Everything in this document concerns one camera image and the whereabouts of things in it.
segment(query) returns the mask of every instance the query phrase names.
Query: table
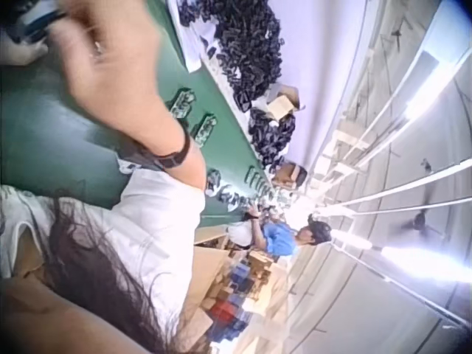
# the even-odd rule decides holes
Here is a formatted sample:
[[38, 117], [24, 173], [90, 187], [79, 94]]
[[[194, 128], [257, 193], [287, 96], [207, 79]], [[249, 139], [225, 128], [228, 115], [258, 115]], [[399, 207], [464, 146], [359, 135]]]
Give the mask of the table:
[[[172, 21], [159, 0], [148, 2], [162, 26], [158, 87], [171, 101], [182, 88], [197, 97], [189, 117], [190, 130], [207, 113], [218, 124], [202, 153], [208, 168], [217, 168], [225, 181], [248, 195], [244, 178], [250, 166], [260, 175], [257, 158], [210, 73], [202, 68], [189, 74], [184, 67]], [[112, 207], [127, 183], [119, 173], [115, 151], [123, 139], [78, 108], [66, 90], [60, 58], [50, 53], [26, 67], [2, 67], [1, 182], [51, 197], [68, 195], [89, 204]], [[240, 220], [240, 212], [208, 198], [201, 226]]]

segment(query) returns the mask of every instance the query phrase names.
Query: hand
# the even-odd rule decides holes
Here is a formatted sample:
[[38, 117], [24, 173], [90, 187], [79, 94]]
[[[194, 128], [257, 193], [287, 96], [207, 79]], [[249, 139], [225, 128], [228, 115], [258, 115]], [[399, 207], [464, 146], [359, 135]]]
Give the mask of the hand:
[[[142, 0], [62, 0], [69, 14], [50, 27], [69, 90], [106, 125], [142, 141], [159, 119], [159, 32]], [[98, 54], [95, 42], [103, 49]]]
[[250, 216], [254, 216], [255, 218], [260, 217], [260, 211], [257, 208], [257, 205], [250, 205], [248, 208], [248, 214], [250, 214]]

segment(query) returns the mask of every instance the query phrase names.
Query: wall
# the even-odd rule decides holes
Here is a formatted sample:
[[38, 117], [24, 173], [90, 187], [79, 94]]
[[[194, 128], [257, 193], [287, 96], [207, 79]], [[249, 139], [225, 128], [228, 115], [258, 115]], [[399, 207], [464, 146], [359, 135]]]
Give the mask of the wall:
[[287, 158], [307, 170], [343, 111], [341, 99], [347, 100], [357, 83], [380, 2], [269, 0], [285, 40], [280, 82], [298, 87], [306, 105], [296, 113]]

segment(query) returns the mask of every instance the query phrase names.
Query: fluorescent light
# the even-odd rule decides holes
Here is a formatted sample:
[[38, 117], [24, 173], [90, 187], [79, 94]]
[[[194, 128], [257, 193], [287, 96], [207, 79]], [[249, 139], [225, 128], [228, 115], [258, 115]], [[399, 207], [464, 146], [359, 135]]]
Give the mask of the fluorescent light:
[[371, 249], [372, 244], [365, 238], [344, 232], [341, 230], [331, 230], [331, 236], [349, 246], [357, 247], [358, 249]]
[[472, 282], [472, 268], [467, 268], [441, 253], [425, 249], [384, 247], [382, 255], [414, 277], [453, 282]]
[[451, 64], [439, 64], [406, 105], [405, 117], [408, 120], [414, 120], [422, 116], [453, 79], [456, 72]]

